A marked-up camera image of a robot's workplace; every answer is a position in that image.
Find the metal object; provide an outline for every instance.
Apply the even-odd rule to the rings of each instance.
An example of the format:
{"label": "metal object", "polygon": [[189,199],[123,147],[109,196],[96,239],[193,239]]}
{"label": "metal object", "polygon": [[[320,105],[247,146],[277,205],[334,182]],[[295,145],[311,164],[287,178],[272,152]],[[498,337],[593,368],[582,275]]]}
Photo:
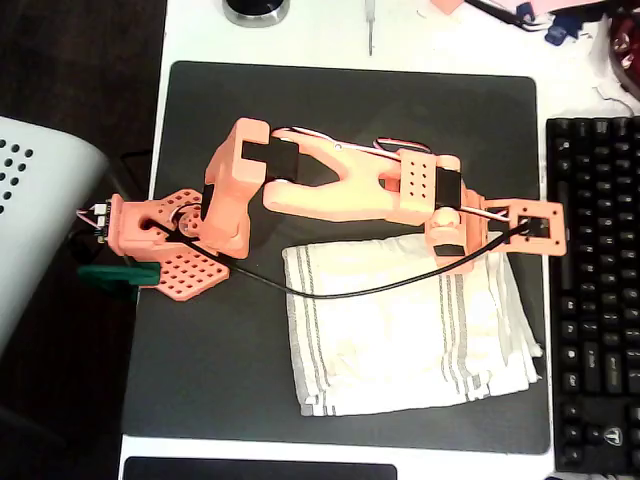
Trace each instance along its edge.
{"label": "metal object", "polygon": [[222,10],[229,21],[241,27],[262,28],[280,23],[289,12],[291,0],[281,0],[280,5],[275,8],[272,5],[278,2],[267,2],[269,5],[265,7],[265,13],[258,15],[242,13],[233,8],[233,3],[231,2],[230,4],[230,0],[223,0],[222,2]]}
{"label": "metal object", "polygon": [[373,24],[376,21],[376,0],[365,0],[367,23],[369,24],[369,56],[373,55]]}

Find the white towel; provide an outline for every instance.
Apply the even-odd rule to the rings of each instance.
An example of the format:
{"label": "white towel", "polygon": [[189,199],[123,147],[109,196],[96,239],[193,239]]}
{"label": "white towel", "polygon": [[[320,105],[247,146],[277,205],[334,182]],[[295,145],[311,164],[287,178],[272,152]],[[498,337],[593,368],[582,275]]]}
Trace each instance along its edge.
{"label": "white towel", "polygon": [[[316,294],[362,290],[436,268],[424,235],[283,251],[287,284]],[[287,296],[302,415],[358,415],[459,404],[526,390],[542,355],[505,254],[340,300]]]}

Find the desk mat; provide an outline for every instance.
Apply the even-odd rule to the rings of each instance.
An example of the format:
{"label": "desk mat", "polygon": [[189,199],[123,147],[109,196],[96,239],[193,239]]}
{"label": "desk mat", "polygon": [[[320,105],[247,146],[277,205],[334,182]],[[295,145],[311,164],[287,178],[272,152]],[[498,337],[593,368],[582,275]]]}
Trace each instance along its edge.
{"label": "desk mat", "polygon": [[123,480],[396,480],[393,465],[132,457]]}
{"label": "desk mat", "polygon": [[[361,144],[377,136],[423,142],[459,156],[467,185],[487,197],[535,199],[535,98],[527,78],[180,62],[170,76],[155,195],[201,188],[212,153],[234,121],[248,116]],[[301,158],[302,182],[333,178],[319,162]],[[287,246],[412,231],[382,221],[283,216],[260,202],[261,195],[250,205],[246,265],[280,281]],[[544,344],[541,259],[513,255],[511,262]],[[143,290],[124,433],[531,454],[549,447],[546,380],[454,407],[302,417],[288,342],[284,294],[242,275],[186,303]]]}

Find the black keyboard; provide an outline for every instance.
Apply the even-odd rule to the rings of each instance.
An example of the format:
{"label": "black keyboard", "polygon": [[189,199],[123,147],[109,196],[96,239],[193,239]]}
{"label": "black keyboard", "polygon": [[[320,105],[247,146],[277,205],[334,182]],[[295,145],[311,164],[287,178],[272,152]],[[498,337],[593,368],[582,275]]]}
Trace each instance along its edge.
{"label": "black keyboard", "polygon": [[547,122],[556,468],[640,473],[640,117]]}

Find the robotic arm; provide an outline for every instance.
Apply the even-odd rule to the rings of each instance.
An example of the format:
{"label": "robotic arm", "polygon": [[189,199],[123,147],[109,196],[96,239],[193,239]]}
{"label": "robotic arm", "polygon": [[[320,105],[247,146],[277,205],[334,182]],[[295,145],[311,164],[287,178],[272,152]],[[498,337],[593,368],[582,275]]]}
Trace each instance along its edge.
{"label": "robotic arm", "polygon": [[[294,183],[299,153],[322,162],[339,180],[317,187]],[[292,168],[283,172],[283,165]],[[486,246],[490,220],[508,229],[529,224],[496,251],[566,253],[561,204],[486,200],[465,187],[456,157],[409,148],[390,152],[303,128],[272,132],[267,123],[248,118],[236,122],[215,152],[202,193],[183,189],[145,202],[124,202],[115,194],[106,207],[96,209],[96,214],[104,213],[99,239],[118,255],[160,262],[160,283],[154,288],[185,301],[228,278],[229,268],[213,255],[248,256],[248,205],[262,185],[265,208],[284,214],[424,225],[427,249],[439,267]],[[176,229],[191,246],[172,238]],[[471,268],[467,263],[455,272]]]}

